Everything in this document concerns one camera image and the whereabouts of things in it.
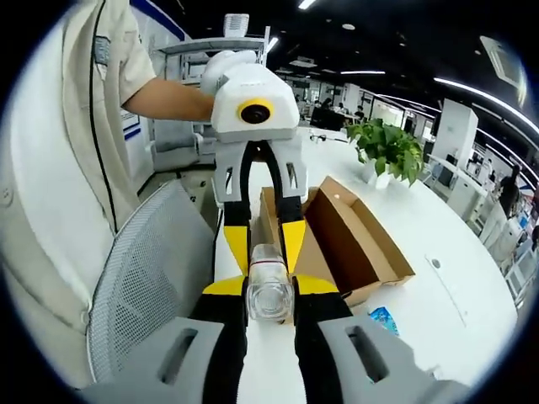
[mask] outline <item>ceiling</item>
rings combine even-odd
[[[499,117],[539,145],[539,135],[505,109],[483,97],[433,80],[443,77],[482,89],[537,122],[535,111],[539,105],[533,100],[539,99],[539,63],[536,42],[530,40],[536,35],[530,32],[539,10],[531,9],[530,2],[317,0],[309,9],[300,10],[297,6],[301,1],[227,0],[209,4],[201,0],[154,0],[192,38],[222,36],[226,13],[248,13],[248,35],[262,36],[269,25],[270,35],[280,39],[268,55],[268,67],[272,70],[285,68],[299,77],[311,75],[335,84],[353,82],[374,93],[438,109],[446,97],[469,106],[479,104],[498,115],[494,117],[473,107],[479,127],[522,158],[532,144]],[[353,24],[355,29],[343,29],[343,24]],[[503,42],[519,55],[529,79],[528,97],[523,105],[517,102],[516,89],[496,76],[479,39],[481,35]],[[305,69],[290,65],[298,56],[313,59],[317,66]],[[326,73],[323,69],[337,73]],[[383,70],[386,74],[339,74],[348,70]],[[478,141],[490,142],[508,155],[488,138],[478,136]]]

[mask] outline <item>hand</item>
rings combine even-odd
[[[219,80],[231,67],[242,63],[255,63],[256,53],[253,50],[233,52],[223,50],[213,56],[205,66],[204,73],[200,78],[200,91],[210,95],[216,95],[219,90]]]

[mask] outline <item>office desk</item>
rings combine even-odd
[[[443,167],[447,168],[449,171],[451,171],[453,174],[457,175],[458,177],[464,179],[469,185],[471,185],[476,191],[477,193],[482,197],[482,198],[486,198],[487,195],[488,195],[488,191],[483,188],[475,179],[473,179],[472,177],[470,177],[470,175],[468,173],[466,173],[465,171],[461,170],[459,167],[456,167],[454,166],[453,164],[451,164],[450,162],[448,162],[447,160],[444,160],[443,158],[439,158],[437,156],[432,156],[429,154],[429,157],[434,160],[435,162],[438,162],[439,164],[441,164]]]
[[[353,125],[356,125],[360,119],[357,115],[344,114],[342,112],[337,112],[339,115],[343,115],[347,120],[351,120]]]
[[[360,179],[361,165],[351,145],[315,144],[309,132],[345,139],[340,132],[303,129],[303,158],[309,186],[331,175],[358,194],[386,228],[416,275],[401,286],[386,286],[366,302],[385,306],[409,344],[416,364],[439,378],[476,383],[495,362],[516,324],[516,310],[502,274],[478,238],[440,198],[416,182],[391,182],[382,191]],[[271,186],[270,173],[255,162],[249,179],[253,216],[260,189]],[[221,234],[216,276],[240,274]],[[438,259],[440,269],[432,264]],[[238,403],[303,403],[302,376],[294,354],[294,327],[250,322]]]

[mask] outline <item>mesh chair back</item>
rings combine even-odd
[[[95,381],[122,370],[129,352],[211,282],[213,234],[179,181],[162,186],[115,239],[93,297],[88,354]]]

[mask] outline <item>gray chair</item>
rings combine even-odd
[[[152,143],[154,171],[161,173],[194,164],[213,164],[215,137],[209,129],[194,122],[155,120],[155,140]]]
[[[164,184],[115,239],[93,298],[88,356],[95,381],[113,380],[130,351],[211,282],[213,233],[178,180]]]

